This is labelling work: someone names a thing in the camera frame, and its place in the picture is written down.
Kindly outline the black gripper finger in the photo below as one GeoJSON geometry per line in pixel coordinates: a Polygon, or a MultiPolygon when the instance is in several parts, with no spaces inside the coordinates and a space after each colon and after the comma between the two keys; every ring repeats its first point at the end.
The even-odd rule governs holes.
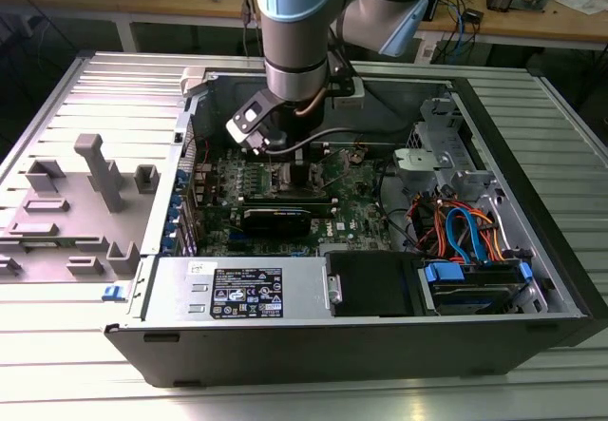
{"type": "Polygon", "coordinates": [[[310,161],[307,148],[299,148],[290,162],[290,179],[294,187],[306,187],[310,177],[310,161]]]}

